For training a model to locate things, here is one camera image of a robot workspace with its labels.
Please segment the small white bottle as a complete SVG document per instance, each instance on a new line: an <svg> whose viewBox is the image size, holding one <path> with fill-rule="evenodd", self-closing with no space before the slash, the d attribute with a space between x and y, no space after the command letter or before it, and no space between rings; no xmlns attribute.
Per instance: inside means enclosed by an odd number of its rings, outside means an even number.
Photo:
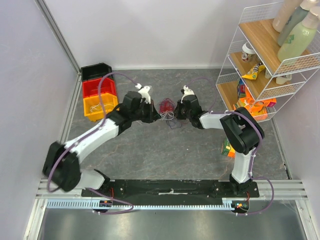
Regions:
<svg viewBox="0 0 320 240"><path fill-rule="evenodd" d="M270 78L272 77L272 75L266 70L266 71L265 71L265 74L264 74L264 77L265 77L266 79L270 79ZM278 85L283 85L283 84L285 84L286 82L291 81L291 80L292 80L292 74L277 76L277 77L275 78L275 82L276 82L276 84L278 84Z"/></svg>

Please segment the yellow plastic bin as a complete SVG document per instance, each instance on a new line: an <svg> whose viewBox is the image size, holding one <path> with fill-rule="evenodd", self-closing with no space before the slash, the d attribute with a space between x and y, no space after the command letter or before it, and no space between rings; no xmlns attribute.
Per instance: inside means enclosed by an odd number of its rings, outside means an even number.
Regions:
<svg viewBox="0 0 320 240"><path fill-rule="evenodd" d="M103 93L101 95L101 98L104 104L104 110L106 114L111 112L118 104L118 97L111 93ZM83 110L84 116L87 117L91 122L101 120L105 116L98 95L84 98Z"/></svg>

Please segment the green orange box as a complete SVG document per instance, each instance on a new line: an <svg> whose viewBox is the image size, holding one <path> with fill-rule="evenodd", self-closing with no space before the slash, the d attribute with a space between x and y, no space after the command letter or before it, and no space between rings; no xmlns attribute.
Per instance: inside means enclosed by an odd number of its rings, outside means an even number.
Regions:
<svg viewBox="0 0 320 240"><path fill-rule="evenodd" d="M225 138L225 140L222 143L221 154L223 156L227 156L227 157L230 157L230 158L235 158L235 156L236 156L236 151L231 146L230 141L228 140L228 138Z"/></svg>

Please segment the orange snack boxes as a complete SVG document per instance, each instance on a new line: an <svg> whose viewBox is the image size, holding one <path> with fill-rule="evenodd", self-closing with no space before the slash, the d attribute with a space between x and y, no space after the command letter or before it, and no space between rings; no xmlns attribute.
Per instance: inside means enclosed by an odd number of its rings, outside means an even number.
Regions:
<svg viewBox="0 0 320 240"><path fill-rule="evenodd" d="M271 111L276 103L276 98L255 100L248 88L246 88L246 97L238 99L233 105L233 109L236 110L243 107L255 118L256 121L263 121L271 116L271 114L268 113L268 110Z"/></svg>

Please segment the paper coffee cup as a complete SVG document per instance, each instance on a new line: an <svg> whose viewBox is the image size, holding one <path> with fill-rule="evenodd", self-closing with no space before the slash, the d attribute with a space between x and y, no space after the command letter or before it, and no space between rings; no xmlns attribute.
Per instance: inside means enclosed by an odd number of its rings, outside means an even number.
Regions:
<svg viewBox="0 0 320 240"><path fill-rule="evenodd" d="M243 62L251 62L256 56L255 50L252 48L251 44L247 41L242 46L241 59Z"/></svg>

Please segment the grey green bottle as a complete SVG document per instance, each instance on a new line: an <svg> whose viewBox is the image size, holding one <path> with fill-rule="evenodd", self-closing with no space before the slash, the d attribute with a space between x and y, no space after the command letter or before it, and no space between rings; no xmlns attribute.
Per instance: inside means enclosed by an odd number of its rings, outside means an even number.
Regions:
<svg viewBox="0 0 320 240"><path fill-rule="evenodd" d="M318 3L318 0L303 0L301 4L294 10L277 38L277 44L280 47L286 41L292 29L298 23L300 23L307 16L310 9L315 7Z"/></svg>

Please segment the red plastic bin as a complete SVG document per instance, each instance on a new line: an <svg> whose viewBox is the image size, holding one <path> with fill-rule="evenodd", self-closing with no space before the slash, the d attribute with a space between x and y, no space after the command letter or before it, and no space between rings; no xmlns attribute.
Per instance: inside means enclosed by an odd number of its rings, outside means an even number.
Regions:
<svg viewBox="0 0 320 240"><path fill-rule="evenodd" d="M82 82L82 97L88 98L92 96L97 96L98 87L101 79L102 78L100 77L100 78L91 79L91 80ZM109 93L117 96L115 81L111 78L106 78L101 85L100 93L101 94Z"/></svg>

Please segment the colourful small carton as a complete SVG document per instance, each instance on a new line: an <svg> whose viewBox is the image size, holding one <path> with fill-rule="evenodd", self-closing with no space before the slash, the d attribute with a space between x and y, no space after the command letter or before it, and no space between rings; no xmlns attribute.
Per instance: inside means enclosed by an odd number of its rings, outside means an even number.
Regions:
<svg viewBox="0 0 320 240"><path fill-rule="evenodd" d="M237 82L237 98L245 98L246 97L246 85L244 81L240 78Z"/></svg>

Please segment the green lotion bottle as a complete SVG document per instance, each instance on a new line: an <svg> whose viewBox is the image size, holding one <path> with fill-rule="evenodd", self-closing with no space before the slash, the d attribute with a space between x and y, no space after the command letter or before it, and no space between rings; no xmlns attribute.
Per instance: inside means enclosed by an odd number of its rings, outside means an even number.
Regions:
<svg viewBox="0 0 320 240"><path fill-rule="evenodd" d="M320 23L320 7L310 8L306 17L289 33L280 47L277 57L284 65L293 65L314 39Z"/></svg>

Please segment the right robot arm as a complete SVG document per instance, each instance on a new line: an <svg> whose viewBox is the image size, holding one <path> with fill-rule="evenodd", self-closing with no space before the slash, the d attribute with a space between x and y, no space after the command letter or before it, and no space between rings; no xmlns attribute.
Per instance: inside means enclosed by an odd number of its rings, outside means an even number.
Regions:
<svg viewBox="0 0 320 240"><path fill-rule="evenodd" d="M229 191L235 197L242 196L253 182L253 162L256 152L265 137L264 131L245 107L224 113L204 111L195 95L188 95L177 102L174 116L189 120L200 130L224 130L230 145L235 150L234 166L229 175Z"/></svg>

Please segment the black plastic bin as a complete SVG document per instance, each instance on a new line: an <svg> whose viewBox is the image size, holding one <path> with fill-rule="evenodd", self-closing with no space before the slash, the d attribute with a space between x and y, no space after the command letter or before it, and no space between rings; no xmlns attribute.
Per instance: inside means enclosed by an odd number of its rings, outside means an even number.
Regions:
<svg viewBox="0 0 320 240"><path fill-rule="evenodd" d="M90 81L102 78L103 76L112 72L112 67L101 62L93 65L81 67L81 81Z"/></svg>

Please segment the yellow snack bag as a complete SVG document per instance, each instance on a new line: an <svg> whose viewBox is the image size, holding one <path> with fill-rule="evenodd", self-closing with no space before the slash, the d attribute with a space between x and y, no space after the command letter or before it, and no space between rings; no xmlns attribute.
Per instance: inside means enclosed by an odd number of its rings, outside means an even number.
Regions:
<svg viewBox="0 0 320 240"><path fill-rule="evenodd" d="M243 79L256 80L258 75L265 69L262 62L255 64L246 74L242 75Z"/></svg>

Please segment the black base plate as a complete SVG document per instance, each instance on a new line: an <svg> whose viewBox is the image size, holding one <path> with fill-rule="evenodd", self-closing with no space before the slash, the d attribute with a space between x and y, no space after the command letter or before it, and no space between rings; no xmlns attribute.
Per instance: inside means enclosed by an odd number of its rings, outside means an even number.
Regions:
<svg viewBox="0 0 320 240"><path fill-rule="evenodd" d="M258 185L252 181L242 193L232 190L230 181L217 179L116 179L104 183L99 193L131 204L220 204L223 198L258 198Z"/></svg>

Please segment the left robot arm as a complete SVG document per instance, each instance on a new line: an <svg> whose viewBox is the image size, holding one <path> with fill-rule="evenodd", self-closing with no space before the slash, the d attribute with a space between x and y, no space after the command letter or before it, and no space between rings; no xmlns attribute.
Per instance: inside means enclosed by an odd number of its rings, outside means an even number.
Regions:
<svg viewBox="0 0 320 240"><path fill-rule="evenodd" d="M110 191L109 178L97 169L81 170L81 162L99 146L130 128L133 122L149 124L161 118L150 90L147 85L139 91L129 91L122 103L87 132L65 143L52 143L42 169L48 182L64 192L91 188L99 197L106 196Z"/></svg>

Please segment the beige bottle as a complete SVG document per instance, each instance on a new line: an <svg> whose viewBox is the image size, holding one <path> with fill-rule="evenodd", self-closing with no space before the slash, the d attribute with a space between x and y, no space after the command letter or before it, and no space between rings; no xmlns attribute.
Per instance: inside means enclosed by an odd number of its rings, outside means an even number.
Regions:
<svg viewBox="0 0 320 240"><path fill-rule="evenodd" d="M275 31L280 33L286 25L289 17L295 9L301 4L302 0L285 0L277 12L272 22L272 27Z"/></svg>

